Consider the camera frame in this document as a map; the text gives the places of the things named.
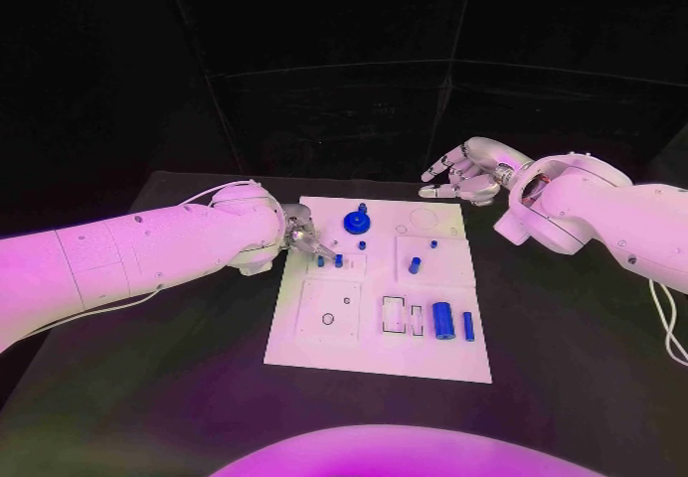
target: white platform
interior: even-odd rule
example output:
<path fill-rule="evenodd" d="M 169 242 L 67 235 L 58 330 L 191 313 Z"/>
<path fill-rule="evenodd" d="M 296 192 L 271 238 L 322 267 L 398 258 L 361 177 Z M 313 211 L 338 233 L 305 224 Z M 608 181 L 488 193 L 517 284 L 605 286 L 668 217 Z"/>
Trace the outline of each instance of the white platform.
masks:
<path fill-rule="evenodd" d="M 361 202 L 371 227 L 354 236 L 344 220 Z M 302 203 L 344 267 L 318 267 L 315 257 L 290 251 L 266 364 L 492 383 L 460 205 L 320 197 Z M 421 265 L 411 274 L 416 256 Z M 453 340 L 434 336 L 432 305 L 440 301 L 452 306 Z"/>

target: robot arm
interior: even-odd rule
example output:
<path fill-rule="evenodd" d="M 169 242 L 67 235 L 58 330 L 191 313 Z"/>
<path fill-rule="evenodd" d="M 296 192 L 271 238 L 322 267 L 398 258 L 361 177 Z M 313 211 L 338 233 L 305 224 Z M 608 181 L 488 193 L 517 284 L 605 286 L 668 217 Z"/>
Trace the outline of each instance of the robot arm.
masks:
<path fill-rule="evenodd" d="M 457 150 L 472 162 L 476 159 L 479 175 L 453 185 L 424 187 L 421 197 L 459 197 L 476 202 L 466 197 L 465 184 L 491 176 L 511 190 L 509 210 L 495 230 L 514 244 L 533 237 L 553 251 L 574 254 L 590 239 L 597 239 L 623 268 L 688 292 L 687 190 L 661 184 L 633 186 L 626 175 L 587 154 L 533 161 L 485 138 L 470 139 Z M 445 168 L 456 169 L 455 151 L 437 163 Z M 423 180 L 433 177 L 437 164 Z M 442 195 L 447 186 L 456 190 L 453 196 Z M 492 188 L 470 190 L 473 197 L 492 192 Z M 478 202 L 485 205 L 492 198 Z"/>
<path fill-rule="evenodd" d="M 186 204 L 0 240 L 0 352 L 61 318 L 218 271 L 271 268 L 283 248 L 333 259 L 306 206 L 284 207 L 258 183 Z"/>

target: white cable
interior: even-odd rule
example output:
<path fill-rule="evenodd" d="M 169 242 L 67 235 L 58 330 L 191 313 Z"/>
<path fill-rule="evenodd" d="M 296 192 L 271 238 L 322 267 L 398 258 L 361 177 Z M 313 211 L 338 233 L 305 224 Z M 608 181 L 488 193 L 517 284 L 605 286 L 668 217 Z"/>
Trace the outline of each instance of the white cable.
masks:
<path fill-rule="evenodd" d="M 220 191 L 220 189 L 224 189 L 227 186 L 247 186 L 250 184 L 256 184 L 254 181 L 235 181 L 235 182 L 228 182 L 227 184 L 222 184 L 221 186 L 217 186 L 207 191 L 201 192 L 201 194 L 196 194 L 191 199 L 186 199 L 179 205 L 183 206 L 188 204 L 191 201 L 195 201 L 199 197 L 204 197 L 207 194 L 211 192 Z"/>
<path fill-rule="evenodd" d="M 127 303 L 126 305 L 114 306 L 113 308 L 104 308 L 101 310 L 88 311 L 87 313 L 81 313 L 80 315 L 75 315 L 75 316 L 71 316 L 70 318 L 64 318 L 62 320 L 58 320 L 57 322 L 46 325 L 44 328 L 39 328 L 36 331 L 32 331 L 32 333 L 29 333 L 22 339 L 29 338 L 31 336 L 38 335 L 39 333 L 44 333 L 51 328 L 55 328 L 57 326 L 64 325 L 65 323 L 70 323 L 78 318 L 84 318 L 85 316 L 95 315 L 98 313 L 106 313 L 107 311 L 121 310 L 123 308 L 127 308 L 129 306 L 139 305 L 140 303 L 147 301 L 159 293 L 159 291 L 160 290 L 155 290 L 142 300 Z"/>
<path fill-rule="evenodd" d="M 661 283 L 659 283 L 659 286 L 662 287 L 664 293 L 667 294 L 667 298 L 670 299 L 670 305 L 671 305 L 670 323 L 667 323 L 667 316 L 664 315 L 662 305 L 659 304 L 659 299 L 657 298 L 655 282 L 649 280 L 649 293 L 652 294 L 652 300 L 655 301 L 657 312 L 659 313 L 659 319 L 662 320 L 664 329 L 667 330 L 667 338 L 664 340 L 664 346 L 667 348 L 667 353 L 670 354 L 672 360 L 677 363 L 681 363 L 681 365 L 688 366 L 688 353 L 685 352 L 685 349 L 681 346 L 681 343 L 678 342 L 677 337 L 674 336 L 674 327 L 677 326 L 677 304 L 674 302 L 674 297 L 671 296 L 670 289 Z M 672 343 L 678 351 L 684 355 L 684 359 L 677 357 L 677 355 L 674 354 L 674 350 L 671 349 Z"/>

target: dark table surface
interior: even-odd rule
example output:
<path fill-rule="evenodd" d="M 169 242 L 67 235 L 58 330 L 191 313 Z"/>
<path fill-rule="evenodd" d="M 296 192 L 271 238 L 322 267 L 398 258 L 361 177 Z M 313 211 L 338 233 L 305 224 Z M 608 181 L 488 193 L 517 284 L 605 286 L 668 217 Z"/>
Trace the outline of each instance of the dark table surface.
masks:
<path fill-rule="evenodd" d="M 155 173 L 132 210 L 238 179 Z M 416 184 L 260 181 L 283 203 L 419 200 Z M 646 280 L 597 242 L 574 256 L 509 244 L 492 230 L 504 210 L 505 197 L 463 208 L 495 383 L 264 365 L 282 254 L 267 273 L 225 268 L 52 332 L 0 414 L 0 475 L 202 476 L 290 436 L 365 423 L 486 435 L 609 475 L 688 475 L 688 370 L 664 351 Z"/>

